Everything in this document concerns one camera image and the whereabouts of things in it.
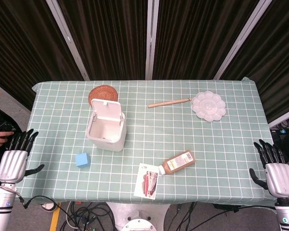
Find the robotic arm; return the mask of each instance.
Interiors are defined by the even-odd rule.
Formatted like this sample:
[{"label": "robotic arm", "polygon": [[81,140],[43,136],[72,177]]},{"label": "robotic arm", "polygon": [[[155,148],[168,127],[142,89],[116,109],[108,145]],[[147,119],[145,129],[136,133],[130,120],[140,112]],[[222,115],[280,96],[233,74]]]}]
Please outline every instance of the robotic arm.
[{"label": "robotic arm", "polygon": [[265,170],[266,182],[258,179],[254,169],[250,168],[252,180],[269,190],[269,193],[277,198],[275,208],[277,219],[282,231],[289,231],[289,165],[285,164],[284,156],[275,145],[259,140],[254,142]]},{"label": "robotic arm", "polygon": [[6,230],[10,214],[13,208],[15,196],[18,195],[22,203],[23,198],[17,192],[16,183],[19,183],[25,176],[29,176],[41,171],[44,165],[36,169],[26,170],[28,156],[38,135],[33,129],[28,132],[16,134],[12,138],[10,147],[4,152],[0,163],[0,231]]}]

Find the white bottle cap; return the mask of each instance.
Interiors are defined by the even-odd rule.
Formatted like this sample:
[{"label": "white bottle cap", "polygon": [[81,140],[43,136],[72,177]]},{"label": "white bottle cap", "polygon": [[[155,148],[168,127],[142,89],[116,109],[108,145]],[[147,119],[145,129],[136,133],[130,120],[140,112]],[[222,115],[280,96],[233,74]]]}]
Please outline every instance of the white bottle cap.
[{"label": "white bottle cap", "polygon": [[159,172],[161,175],[165,175],[166,172],[165,172],[165,169],[162,165],[158,166],[158,169],[159,169]]}]

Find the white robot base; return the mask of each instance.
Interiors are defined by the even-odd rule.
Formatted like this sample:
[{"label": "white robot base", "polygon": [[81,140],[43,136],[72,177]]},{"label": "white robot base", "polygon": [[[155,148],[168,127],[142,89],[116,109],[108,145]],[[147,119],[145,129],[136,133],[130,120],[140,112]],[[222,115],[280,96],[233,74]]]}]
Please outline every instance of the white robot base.
[{"label": "white robot base", "polygon": [[163,231],[170,205],[121,204],[107,202],[119,231]]}]

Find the open lid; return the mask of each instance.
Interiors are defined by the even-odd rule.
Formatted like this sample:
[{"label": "open lid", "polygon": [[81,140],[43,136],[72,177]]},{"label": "open lid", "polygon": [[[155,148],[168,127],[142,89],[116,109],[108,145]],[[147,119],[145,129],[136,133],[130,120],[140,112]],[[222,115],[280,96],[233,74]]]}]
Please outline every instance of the open lid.
[{"label": "open lid", "polygon": [[108,117],[121,120],[121,104],[116,101],[92,99],[93,111],[98,117]]}]

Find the dark curtain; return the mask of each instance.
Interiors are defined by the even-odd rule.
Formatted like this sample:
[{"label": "dark curtain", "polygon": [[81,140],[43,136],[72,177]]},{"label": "dark curtain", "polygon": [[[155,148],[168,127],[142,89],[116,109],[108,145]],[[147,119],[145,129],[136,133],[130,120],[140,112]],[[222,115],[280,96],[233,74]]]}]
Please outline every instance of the dark curtain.
[{"label": "dark curtain", "polygon": [[212,79],[257,0],[160,0],[153,79]]},{"label": "dark curtain", "polygon": [[59,0],[91,80],[145,78],[147,0]]},{"label": "dark curtain", "polygon": [[33,85],[83,80],[45,0],[0,0],[0,86],[31,110]]},{"label": "dark curtain", "polygon": [[289,111],[289,0],[273,1],[221,79],[254,80],[268,122]]}]

